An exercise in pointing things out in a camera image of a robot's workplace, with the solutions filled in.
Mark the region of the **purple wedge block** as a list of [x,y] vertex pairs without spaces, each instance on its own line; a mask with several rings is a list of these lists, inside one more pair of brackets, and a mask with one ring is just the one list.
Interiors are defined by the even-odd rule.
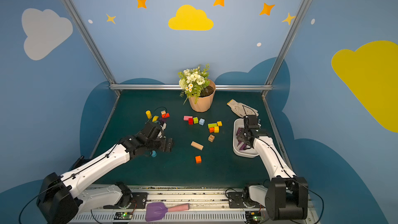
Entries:
[[238,150],[245,150],[247,147],[247,144],[244,142],[238,142],[237,148]]

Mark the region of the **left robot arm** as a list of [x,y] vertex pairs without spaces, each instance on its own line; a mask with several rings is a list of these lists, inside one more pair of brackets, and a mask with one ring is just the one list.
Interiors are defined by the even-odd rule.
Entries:
[[173,140],[164,135],[166,122],[147,122],[136,135],[121,138],[112,148],[62,175],[51,173],[43,181],[36,205],[49,224],[67,224],[89,206],[83,192],[116,167],[146,151],[171,152]]

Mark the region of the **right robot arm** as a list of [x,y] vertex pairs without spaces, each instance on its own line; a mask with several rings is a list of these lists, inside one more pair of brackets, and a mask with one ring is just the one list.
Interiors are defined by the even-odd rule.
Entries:
[[243,189],[247,207],[265,207],[271,220],[304,220],[308,216],[308,183],[288,167],[273,139],[261,128],[256,115],[234,121],[233,151],[245,158],[260,157],[270,183]]

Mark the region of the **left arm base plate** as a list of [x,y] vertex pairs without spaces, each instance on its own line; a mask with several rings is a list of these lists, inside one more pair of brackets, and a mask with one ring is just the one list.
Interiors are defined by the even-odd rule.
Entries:
[[104,206],[104,209],[145,209],[147,197],[146,192],[124,194],[115,205]]

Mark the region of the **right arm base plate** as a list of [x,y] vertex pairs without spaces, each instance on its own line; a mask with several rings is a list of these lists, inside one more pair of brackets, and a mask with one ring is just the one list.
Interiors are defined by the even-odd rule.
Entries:
[[260,204],[250,200],[242,191],[227,192],[227,200],[229,208],[258,208],[260,209]]

